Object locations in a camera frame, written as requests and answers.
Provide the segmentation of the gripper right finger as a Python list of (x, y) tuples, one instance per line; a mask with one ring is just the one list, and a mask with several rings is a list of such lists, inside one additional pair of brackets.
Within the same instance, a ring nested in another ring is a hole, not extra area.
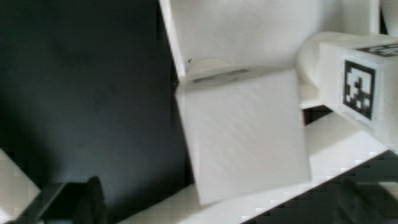
[(336, 224), (398, 224), (398, 199), (377, 183), (343, 180)]

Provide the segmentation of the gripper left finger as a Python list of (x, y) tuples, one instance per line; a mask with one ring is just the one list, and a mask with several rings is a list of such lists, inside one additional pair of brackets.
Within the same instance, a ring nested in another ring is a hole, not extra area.
[(99, 178), (50, 184), (11, 224), (108, 224)]

